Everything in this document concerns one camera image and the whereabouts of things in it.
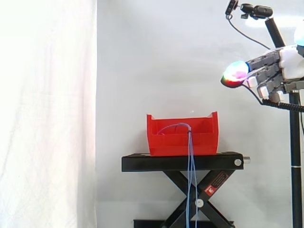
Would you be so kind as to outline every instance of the robotic hand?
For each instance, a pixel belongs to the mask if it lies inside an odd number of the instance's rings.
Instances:
[[[283,94],[304,89],[304,21],[297,27],[296,45],[270,50],[247,62],[230,64],[222,77],[222,84],[236,88],[247,84],[257,88],[263,100],[279,103]]]

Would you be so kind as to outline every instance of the black table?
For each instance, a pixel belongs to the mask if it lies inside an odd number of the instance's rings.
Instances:
[[[234,228],[232,221],[228,221],[210,202],[209,199],[234,173],[243,170],[244,163],[249,157],[243,157],[236,152],[218,153],[217,155],[195,156],[197,171],[208,174],[198,183],[198,200],[195,202],[195,186],[191,185],[190,218],[198,209],[209,221],[198,221],[199,228]],[[122,172],[162,171],[185,194],[188,193],[188,180],[181,173],[187,171],[188,157],[151,157],[149,154],[131,154],[122,157]],[[176,208],[166,221],[135,219],[134,228],[184,228],[186,224],[187,198]]]

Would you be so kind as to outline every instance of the blue wire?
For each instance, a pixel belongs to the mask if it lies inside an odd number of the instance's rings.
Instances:
[[[158,131],[157,134],[162,132],[164,129],[167,129],[169,127],[174,127],[177,126],[186,126],[188,127],[188,168],[187,168],[187,178],[188,178],[188,192],[187,192],[187,203],[186,203],[186,228],[190,228],[190,221],[189,221],[189,216],[190,216],[190,190],[192,187],[192,172],[194,174],[194,181],[195,181],[195,202],[197,203],[198,200],[198,187],[197,187],[197,178],[196,178],[196,169],[195,169],[195,161],[194,161],[194,151],[193,151],[193,142],[192,142],[192,135],[191,135],[191,127],[190,125],[186,123],[178,123],[178,124],[173,124],[170,126],[166,126],[162,128],[160,131]],[[195,228],[197,228],[197,218],[198,218],[198,207],[195,204],[196,208],[196,218],[195,218]]]

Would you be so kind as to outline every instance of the red sticker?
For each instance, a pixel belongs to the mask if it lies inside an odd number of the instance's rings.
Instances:
[[[211,197],[228,179],[228,177],[229,176],[224,171],[220,172],[212,183],[205,189],[205,193]]]
[[[216,191],[216,188],[212,187],[212,185],[209,185],[206,189],[205,189],[205,193],[209,196],[212,196]]]

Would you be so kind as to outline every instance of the red storage bin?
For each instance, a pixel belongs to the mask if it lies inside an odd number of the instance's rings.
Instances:
[[[169,127],[185,123],[191,126],[194,155],[216,154],[219,141],[218,113],[209,117],[158,119],[147,115],[147,136],[151,156],[188,155],[188,128],[186,126]]]

